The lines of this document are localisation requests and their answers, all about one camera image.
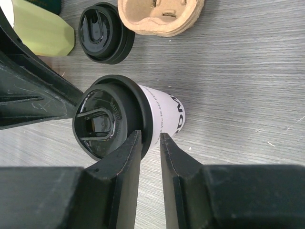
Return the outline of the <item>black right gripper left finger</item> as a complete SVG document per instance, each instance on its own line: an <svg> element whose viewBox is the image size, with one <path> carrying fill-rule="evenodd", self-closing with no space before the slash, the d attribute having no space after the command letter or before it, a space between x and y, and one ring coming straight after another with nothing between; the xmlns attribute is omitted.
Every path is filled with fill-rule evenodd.
<svg viewBox="0 0 305 229"><path fill-rule="evenodd" d="M134 131L88 168L2 167L3 229L132 229L142 135Z"/></svg>

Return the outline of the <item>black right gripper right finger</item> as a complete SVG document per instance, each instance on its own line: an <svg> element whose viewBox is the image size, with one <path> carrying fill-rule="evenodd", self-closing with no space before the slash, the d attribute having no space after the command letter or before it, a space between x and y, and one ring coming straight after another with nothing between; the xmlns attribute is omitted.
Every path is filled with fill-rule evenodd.
<svg viewBox="0 0 305 229"><path fill-rule="evenodd" d="M305 168L300 165L204 165L161 134L169 229L302 229Z"/></svg>

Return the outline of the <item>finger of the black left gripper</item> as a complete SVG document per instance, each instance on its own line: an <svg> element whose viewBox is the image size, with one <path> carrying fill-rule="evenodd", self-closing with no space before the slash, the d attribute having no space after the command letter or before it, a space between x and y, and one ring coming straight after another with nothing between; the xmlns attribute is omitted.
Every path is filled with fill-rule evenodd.
<svg viewBox="0 0 305 229"><path fill-rule="evenodd" d="M0 14L0 128L73 118L83 92L25 44Z"/></svg>

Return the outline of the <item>black cup lid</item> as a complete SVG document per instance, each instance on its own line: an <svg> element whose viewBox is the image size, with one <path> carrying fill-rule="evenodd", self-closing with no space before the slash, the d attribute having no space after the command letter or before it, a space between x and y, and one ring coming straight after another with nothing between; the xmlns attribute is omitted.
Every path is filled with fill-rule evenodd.
<svg viewBox="0 0 305 229"><path fill-rule="evenodd" d="M152 111L136 82L123 75L105 75L82 95L72 129L80 147L94 160L106 157L140 130L141 157L145 157L153 136Z"/></svg>

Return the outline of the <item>stack of black lids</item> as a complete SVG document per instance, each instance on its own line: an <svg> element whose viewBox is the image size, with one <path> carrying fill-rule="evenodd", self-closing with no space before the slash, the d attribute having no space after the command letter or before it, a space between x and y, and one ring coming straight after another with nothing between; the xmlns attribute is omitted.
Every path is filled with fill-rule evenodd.
<svg viewBox="0 0 305 229"><path fill-rule="evenodd" d="M110 65L128 56L135 38L135 32L121 21L118 8L107 2L96 3L82 12L78 34L89 59Z"/></svg>

